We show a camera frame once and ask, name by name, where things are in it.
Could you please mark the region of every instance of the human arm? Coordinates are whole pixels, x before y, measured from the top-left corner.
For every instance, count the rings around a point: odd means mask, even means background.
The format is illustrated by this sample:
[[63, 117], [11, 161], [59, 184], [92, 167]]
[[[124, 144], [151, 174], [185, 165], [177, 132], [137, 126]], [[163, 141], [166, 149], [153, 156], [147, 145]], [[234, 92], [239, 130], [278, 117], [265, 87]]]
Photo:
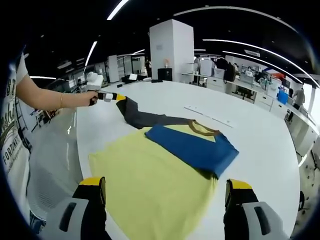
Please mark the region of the human arm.
[[293, 94], [293, 98], [298, 95], [298, 92], [299, 92], [299, 91], [300, 91], [300, 90], [295, 91], [295, 93]]
[[61, 93], [39, 88], [26, 74], [16, 86], [16, 96], [30, 107], [51, 111], [60, 108], [76, 108], [89, 106], [90, 99], [98, 100], [98, 93]]

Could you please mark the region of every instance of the hand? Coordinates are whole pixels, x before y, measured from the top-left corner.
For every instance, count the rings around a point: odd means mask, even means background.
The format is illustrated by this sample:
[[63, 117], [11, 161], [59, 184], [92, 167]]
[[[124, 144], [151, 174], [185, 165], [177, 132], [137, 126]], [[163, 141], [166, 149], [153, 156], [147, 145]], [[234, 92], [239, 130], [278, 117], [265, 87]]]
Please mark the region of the hand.
[[98, 93], [96, 91], [87, 91], [79, 94], [79, 105], [82, 107], [88, 107], [95, 105], [98, 101]]

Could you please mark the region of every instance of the office desk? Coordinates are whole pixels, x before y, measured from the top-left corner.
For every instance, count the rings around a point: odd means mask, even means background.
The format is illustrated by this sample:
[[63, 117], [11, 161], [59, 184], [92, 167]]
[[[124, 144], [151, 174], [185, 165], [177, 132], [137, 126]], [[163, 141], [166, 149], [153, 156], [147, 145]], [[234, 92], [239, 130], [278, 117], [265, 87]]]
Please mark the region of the office desk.
[[267, 94], [261, 87], [256, 87], [255, 85], [251, 85], [247, 82], [240, 81], [239, 79], [235, 79], [234, 81], [227, 81], [227, 84], [236, 85], [245, 89], [249, 89], [253, 92], [260, 93], [260, 94]]
[[[300, 176], [293, 141], [283, 120], [246, 101], [190, 84], [139, 82], [120, 88], [109, 86], [104, 90], [132, 98], [140, 111], [195, 119], [209, 128], [219, 129], [239, 151], [219, 178], [206, 213], [188, 240], [224, 239], [226, 181], [229, 178], [249, 183], [258, 199], [278, 213], [284, 232], [290, 236], [298, 212]], [[217, 119], [232, 120], [234, 127], [185, 109], [187, 105], [201, 107]], [[91, 176], [88, 154], [136, 131], [125, 122], [114, 101], [99, 100], [94, 106], [79, 107], [76, 124], [84, 178]], [[108, 213], [106, 230], [113, 240], [127, 239]]]
[[195, 74], [195, 73], [188, 73], [188, 72], [184, 72], [181, 73], [182, 75], [187, 75], [187, 76], [196, 76], [197, 77], [197, 81], [196, 84], [199, 85], [199, 81], [200, 81], [200, 77], [202, 78], [212, 78], [211, 76], [206, 76], [206, 75], [201, 75], [201, 74]]
[[319, 131], [318, 127], [315, 125], [315, 123], [311, 119], [309, 119], [308, 117], [303, 115], [302, 112], [300, 112], [299, 110], [295, 109], [292, 105], [286, 104], [285, 106], [291, 112], [293, 112], [298, 118], [300, 118], [302, 121], [304, 121], [310, 128], [312, 128], [316, 132], [316, 134], [318, 136], [320, 135], [320, 131]]

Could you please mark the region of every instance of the yellow t-shirt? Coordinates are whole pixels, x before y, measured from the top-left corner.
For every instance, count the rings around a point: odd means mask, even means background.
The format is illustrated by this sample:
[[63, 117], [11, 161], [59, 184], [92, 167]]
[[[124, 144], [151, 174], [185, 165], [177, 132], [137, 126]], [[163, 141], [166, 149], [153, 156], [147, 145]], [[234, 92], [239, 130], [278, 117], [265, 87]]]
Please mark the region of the yellow t-shirt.
[[[208, 132], [198, 124], [194, 129]], [[180, 132], [214, 141], [188, 125]], [[217, 180], [205, 178], [147, 139], [145, 127], [90, 154], [92, 176], [105, 177], [106, 209], [130, 240], [182, 240], [195, 229]]]

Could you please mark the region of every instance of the person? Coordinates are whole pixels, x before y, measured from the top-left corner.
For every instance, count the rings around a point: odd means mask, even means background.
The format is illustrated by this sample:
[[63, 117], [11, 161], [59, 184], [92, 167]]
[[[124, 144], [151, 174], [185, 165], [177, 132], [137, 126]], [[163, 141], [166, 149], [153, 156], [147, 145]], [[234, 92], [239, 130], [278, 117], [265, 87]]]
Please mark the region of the person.
[[294, 98], [293, 94], [294, 94], [294, 90], [292, 88], [290, 88], [289, 89], [289, 97], [292, 99]]
[[[294, 101], [293, 107], [294, 107], [295, 109], [299, 110], [300, 107], [302, 106], [302, 104], [304, 104], [304, 103], [305, 103], [305, 100], [306, 100], [304, 88], [301, 88], [301, 89], [297, 90], [297, 91], [293, 94], [293, 97], [295, 97], [295, 96], [296, 96], [296, 99], [295, 99], [295, 101]], [[291, 112], [290, 115], [289, 115], [289, 118], [288, 118], [288, 121], [289, 121], [289, 122], [292, 120], [293, 116], [294, 116], [294, 113]]]
[[236, 63], [234, 63], [234, 70], [235, 70], [235, 72], [238, 72], [238, 71], [239, 71], [238, 64], [236, 64]]
[[149, 78], [151, 78], [152, 77], [151, 64], [150, 64], [148, 58], [146, 58], [144, 65], [145, 65], [145, 70], [146, 70], [147, 76]]
[[247, 68], [247, 70], [245, 70], [245, 75], [247, 75], [248, 77], [253, 77], [254, 76], [250, 66]]
[[12, 54], [6, 63], [6, 82], [1, 82], [1, 157], [11, 193], [25, 219], [29, 220], [26, 196], [29, 177], [29, 151], [18, 133], [16, 97], [37, 110], [52, 111], [61, 108], [85, 107], [95, 104], [98, 93], [61, 93], [39, 88], [30, 78], [23, 49]]

